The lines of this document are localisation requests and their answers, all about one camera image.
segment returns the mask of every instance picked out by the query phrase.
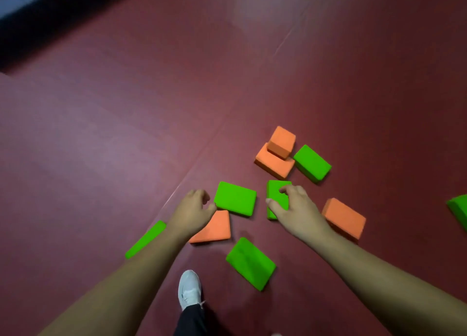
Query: bright green foam brick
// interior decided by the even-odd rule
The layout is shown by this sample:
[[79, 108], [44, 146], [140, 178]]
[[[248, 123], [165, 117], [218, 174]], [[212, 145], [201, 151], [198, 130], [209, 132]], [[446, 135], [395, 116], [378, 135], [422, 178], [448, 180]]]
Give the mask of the bright green foam brick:
[[125, 254], [126, 258], [131, 258], [135, 256], [143, 247], [149, 244], [155, 237], [157, 237], [165, 229], [165, 223], [163, 221], [158, 221], [154, 224], [151, 229], [149, 229], [146, 234], [139, 239], [135, 245], [131, 247]]
[[306, 144], [295, 154], [296, 167], [311, 181], [318, 183], [331, 169], [322, 157]]
[[214, 203], [218, 208], [233, 213], [251, 216], [256, 201], [256, 191], [221, 181], [217, 187]]
[[455, 197], [446, 202], [460, 224], [467, 230], [467, 195]]
[[276, 264], [246, 238], [240, 238], [226, 261], [256, 289], [262, 291]]
[[[279, 203], [283, 209], [289, 209], [289, 197], [279, 192], [285, 185], [291, 185], [290, 181], [269, 180], [266, 185], [266, 198], [272, 198]], [[277, 219], [276, 215], [268, 207], [268, 219]]]

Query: foot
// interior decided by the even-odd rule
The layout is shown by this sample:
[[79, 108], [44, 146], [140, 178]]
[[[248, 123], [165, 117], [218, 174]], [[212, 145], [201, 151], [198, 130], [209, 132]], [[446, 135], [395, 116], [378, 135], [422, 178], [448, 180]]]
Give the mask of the foot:
[[182, 310], [190, 305], [201, 303], [201, 282], [195, 271], [187, 270], [183, 272], [178, 284], [178, 301]]

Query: forearm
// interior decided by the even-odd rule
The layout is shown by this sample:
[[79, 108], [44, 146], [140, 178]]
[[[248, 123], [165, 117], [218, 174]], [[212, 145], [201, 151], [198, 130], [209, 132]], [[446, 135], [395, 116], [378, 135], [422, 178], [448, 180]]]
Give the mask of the forearm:
[[40, 335], [134, 335], [187, 237], [166, 230]]
[[306, 241], [393, 333], [465, 335], [467, 306], [438, 288], [332, 234]]

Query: orange foam brick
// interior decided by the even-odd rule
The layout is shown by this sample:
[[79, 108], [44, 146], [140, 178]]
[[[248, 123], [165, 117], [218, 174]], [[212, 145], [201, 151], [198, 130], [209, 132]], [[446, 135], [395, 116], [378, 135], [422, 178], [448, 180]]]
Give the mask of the orange foam brick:
[[280, 180], [284, 180], [287, 175], [289, 175], [293, 165], [295, 164], [295, 160], [292, 158], [282, 160], [269, 152], [267, 143], [263, 145], [263, 148], [261, 148], [260, 152], [257, 154], [254, 162], [260, 168], [266, 170], [268, 173]]
[[348, 238], [358, 241], [365, 226], [367, 219], [355, 212], [350, 207], [346, 206], [336, 198], [330, 198], [324, 205], [322, 215], [333, 225], [339, 232], [343, 232]]
[[213, 217], [199, 233], [195, 234], [190, 243], [203, 243], [206, 241], [230, 239], [230, 219], [229, 211], [220, 210], [214, 213]]
[[281, 126], [277, 126], [268, 142], [268, 150], [278, 157], [286, 160], [290, 153], [292, 153], [295, 138], [295, 134], [290, 133]]

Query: bare skin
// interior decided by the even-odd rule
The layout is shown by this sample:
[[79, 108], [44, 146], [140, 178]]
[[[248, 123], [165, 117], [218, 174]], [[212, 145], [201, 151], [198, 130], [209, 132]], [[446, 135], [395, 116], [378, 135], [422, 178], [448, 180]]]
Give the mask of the bare skin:
[[377, 258], [335, 233], [301, 186], [281, 189], [289, 210], [269, 208], [315, 250], [394, 335], [467, 335], [467, 304]]
[[[281, 189], [289, 210], [266, 202], [287, 231], [315, 250], [395, 335], [467, 335], [467, 305], [336, 234], [301, 186]], [[211, 220], [215, 204], [192, 190], [167, 228], [120, 269], [97, 284], [40, 333], [135, 335], [178, 252]]]

